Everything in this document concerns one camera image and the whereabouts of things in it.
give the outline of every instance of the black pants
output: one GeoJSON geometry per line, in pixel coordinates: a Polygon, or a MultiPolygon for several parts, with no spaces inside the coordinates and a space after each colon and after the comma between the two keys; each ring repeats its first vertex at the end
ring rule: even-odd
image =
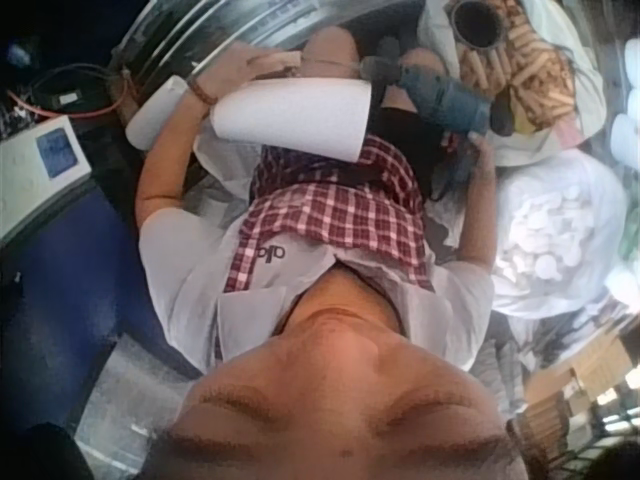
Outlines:
{"type": "Polygon", "coordinates": [[[446,158],[442,147],[444,130],[423,121],[417,113],[381,108],[370,122],[369,132],[402,152],[418,181],[422,198],[430,198],[434,171],[446,158]]]}

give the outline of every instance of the bracelet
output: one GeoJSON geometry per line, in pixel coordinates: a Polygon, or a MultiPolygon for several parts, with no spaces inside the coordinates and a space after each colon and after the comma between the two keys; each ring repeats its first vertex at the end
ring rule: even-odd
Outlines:
{"type": "Polygon", "coordinates": [[[187,80],[187,85],[189,85],[189,88],[191,89],[193,94],[198,97],[198,100],[200,100],[205,105],[213,107],[216,103],[218,103],[218,98],[212,97],[207,92],[205,92],[195,78],[190,78],[189,80],[187,80]]]}

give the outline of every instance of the neck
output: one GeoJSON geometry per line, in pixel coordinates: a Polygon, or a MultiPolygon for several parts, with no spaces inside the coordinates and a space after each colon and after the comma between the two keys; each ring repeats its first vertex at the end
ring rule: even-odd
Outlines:
{"type": "Polygon", "coordinates": [[[400,322],[391,303],[358,275],[345,267],[334,267],[304,294],[291,312],[285,330],[312,322],[322,312],[341,310],[354,318],[400,332],[400,322]]]}

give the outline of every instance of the white shirt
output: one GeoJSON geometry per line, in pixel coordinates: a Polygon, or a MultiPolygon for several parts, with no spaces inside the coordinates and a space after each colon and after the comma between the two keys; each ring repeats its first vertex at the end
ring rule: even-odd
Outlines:
{"type": "MultiPolygon", "coordinates": [[[[338,261],[385,291],[412,343],[471,368],[493,299],[491,277],[481,268],[465,262],[433,265],[434,294],[409,283],[393,261],[281,234],[260,250],[251,288],[223,293],[245,218],[222,228],[232,210],[212,224],[180,209],[164,209],[141,231],[142,262],[166,339],[203,372],[215,366],[217,342],[224,361],[264,343],[295,299],[338,261]]],[[[426,251],[433,264],[433,254],[426,251]]]]}

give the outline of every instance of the checkered scarf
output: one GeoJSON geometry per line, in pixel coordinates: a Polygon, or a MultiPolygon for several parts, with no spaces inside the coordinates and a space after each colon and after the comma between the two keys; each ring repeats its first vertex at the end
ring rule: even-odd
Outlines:
{"type": "Polygon", "coordinates": [[[433,291],[422,196],[404,155],[390,143],[367,135],[355,164],[266,147],[251,196],[225,292],[249,289],[260,246],[281,233],[393,259],[410,282],[433,291]]]}

